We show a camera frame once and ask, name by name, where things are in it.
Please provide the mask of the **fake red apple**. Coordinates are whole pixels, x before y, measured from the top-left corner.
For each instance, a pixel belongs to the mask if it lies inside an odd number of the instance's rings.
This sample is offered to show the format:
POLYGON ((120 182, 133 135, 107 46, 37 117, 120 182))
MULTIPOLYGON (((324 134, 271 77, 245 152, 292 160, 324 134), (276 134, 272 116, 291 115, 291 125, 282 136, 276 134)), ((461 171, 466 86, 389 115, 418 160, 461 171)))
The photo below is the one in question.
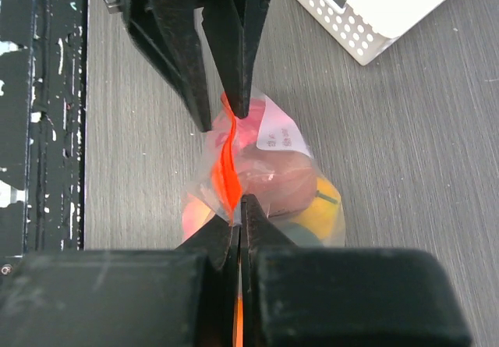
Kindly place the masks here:
POLYGON ((269 217, 305 210, 317 190, 313 161, 295 151, 257 150, 236 163, 245 194, 253 194, 269 217))

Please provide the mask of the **clear zip top bag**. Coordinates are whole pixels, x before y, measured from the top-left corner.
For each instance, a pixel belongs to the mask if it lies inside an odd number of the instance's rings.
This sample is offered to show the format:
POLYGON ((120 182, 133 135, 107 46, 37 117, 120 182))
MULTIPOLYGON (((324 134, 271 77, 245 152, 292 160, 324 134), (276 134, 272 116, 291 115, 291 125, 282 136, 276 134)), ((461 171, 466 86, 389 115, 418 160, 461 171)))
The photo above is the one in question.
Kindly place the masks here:
POLYGON ((331 344, 342 196, 292 118, 259 91, 249 106, 239 119, 224 105, 183 201, 182 244, 207 258, 196 344, 331 344))

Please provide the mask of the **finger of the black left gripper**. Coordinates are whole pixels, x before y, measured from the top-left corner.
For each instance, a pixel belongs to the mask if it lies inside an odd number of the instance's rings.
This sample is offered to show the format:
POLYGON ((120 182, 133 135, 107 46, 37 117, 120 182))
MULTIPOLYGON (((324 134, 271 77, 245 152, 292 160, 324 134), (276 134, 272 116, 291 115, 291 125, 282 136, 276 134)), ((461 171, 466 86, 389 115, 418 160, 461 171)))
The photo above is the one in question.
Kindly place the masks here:
POLYGON ((136 48, 179 95, 199 131, 211 129, 197 0, 121 0, 122 20, 136 48))
POLYGON ((234 115, 249 114, 253 69, 271 0, 206 0, 203 31, 234 115))

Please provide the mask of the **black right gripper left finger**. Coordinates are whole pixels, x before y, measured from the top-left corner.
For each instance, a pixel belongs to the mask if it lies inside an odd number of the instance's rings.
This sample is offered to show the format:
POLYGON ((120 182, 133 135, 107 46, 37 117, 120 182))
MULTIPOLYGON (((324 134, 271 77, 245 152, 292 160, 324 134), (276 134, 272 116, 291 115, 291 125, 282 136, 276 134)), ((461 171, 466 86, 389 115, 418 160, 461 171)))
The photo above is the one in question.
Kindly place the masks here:
POLYGON ((230 346, 239 229, 173 250, 32 253, 1 285, 4 346, 230 346))

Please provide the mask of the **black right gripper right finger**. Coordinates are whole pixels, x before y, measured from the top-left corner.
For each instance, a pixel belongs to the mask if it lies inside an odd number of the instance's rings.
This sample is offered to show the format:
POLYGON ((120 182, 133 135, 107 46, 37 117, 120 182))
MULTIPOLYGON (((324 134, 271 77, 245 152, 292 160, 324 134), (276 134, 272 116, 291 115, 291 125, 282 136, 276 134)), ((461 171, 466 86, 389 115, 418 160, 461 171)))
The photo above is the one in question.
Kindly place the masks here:
POLYGON ((244 346, 470 346, 443 266, 422 250, 300 247, 242 199, 244 346))

